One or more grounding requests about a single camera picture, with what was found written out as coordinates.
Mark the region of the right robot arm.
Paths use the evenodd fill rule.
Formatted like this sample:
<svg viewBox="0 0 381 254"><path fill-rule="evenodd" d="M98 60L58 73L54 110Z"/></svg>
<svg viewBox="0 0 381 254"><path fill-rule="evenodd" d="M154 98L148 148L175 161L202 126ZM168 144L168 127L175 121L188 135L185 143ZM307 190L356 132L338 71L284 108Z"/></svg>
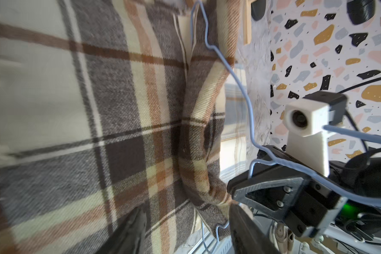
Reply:
<svg viewBox="0 0 381 254"><path fill-rule="evenodd" d="M256 216L275 221L269 246L239 208L230 210L233 243L240 253L256 248L283 251L295 238L310 238L327 253L323 237L351 253L381 254L381 158L373 151L343 164L328 162L329 176L307 169L303 160L266 146L252 167L228 182L232 198Z"/></svg>

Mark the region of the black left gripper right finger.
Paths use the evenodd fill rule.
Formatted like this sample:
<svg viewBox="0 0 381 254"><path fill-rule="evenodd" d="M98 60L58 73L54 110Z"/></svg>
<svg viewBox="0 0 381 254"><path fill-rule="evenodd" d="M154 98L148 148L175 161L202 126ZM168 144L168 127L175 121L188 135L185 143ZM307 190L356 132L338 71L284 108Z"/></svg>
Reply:
<svg viewBox="0 0 381 254"><path fill-rule="evenodd" d="M271 254L272 244L254 221L250 210L231 204L229 225L235 254Z"/></svg>

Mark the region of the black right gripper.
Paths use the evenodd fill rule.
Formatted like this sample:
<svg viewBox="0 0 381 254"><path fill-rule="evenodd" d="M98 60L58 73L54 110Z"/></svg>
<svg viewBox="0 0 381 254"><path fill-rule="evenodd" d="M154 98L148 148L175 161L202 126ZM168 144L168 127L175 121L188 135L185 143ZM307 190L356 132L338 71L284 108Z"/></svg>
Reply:
<svg viewBox="0 0 381 254"><path fill-rule="evenodd" d="M292 161L282 149L265 146L277 158ZM259 150L257 159L272 161ZM283 221L296 237L315 238L335 221L348 199L323 185L310 181L310 176L275 164L257 163L253 176L249 172L228 182L227 192L232 199L252 207L267 216Z"/></svg>

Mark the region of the brown plaid fringed scarf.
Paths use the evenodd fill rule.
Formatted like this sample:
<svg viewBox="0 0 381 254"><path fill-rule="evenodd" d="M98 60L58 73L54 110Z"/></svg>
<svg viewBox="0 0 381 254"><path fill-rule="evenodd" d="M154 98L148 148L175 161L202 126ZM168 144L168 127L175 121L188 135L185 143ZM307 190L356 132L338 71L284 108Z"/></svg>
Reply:
<svg viewBox="0 0 381 254"><path fill-rule="evenodd" d="M0 1L0 254L95 254L136 207L144 254L229 217L224 83L241 4Z"/></svg>

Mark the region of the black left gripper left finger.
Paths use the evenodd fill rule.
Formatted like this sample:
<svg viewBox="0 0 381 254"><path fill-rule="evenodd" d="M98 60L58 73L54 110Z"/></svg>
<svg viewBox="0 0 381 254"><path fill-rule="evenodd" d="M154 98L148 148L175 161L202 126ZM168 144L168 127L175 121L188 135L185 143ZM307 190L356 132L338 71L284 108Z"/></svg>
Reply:
<svg viewBox="0 0 381 254"><path fill-rule="evenodd" d="M100 247L96 254L141 254L146 237L147 217L142 207L134 208L116 232Z"/></svg>

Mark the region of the light blue wire hanger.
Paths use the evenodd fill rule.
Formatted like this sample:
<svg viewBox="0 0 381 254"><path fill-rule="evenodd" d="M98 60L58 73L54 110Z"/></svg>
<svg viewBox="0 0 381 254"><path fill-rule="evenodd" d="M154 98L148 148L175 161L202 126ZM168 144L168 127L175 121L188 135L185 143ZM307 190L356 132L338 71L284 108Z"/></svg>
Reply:
<svg viewBox="0 0 381 254"><path fill-rule="evenodd" d="M271 5L269 146L256 140L246 82L208 36L230 74L250 144L263 157L229 181L231 197L271 220L261 231L237 206L227 223L236 254L381 254L381 1Z"/></svg>

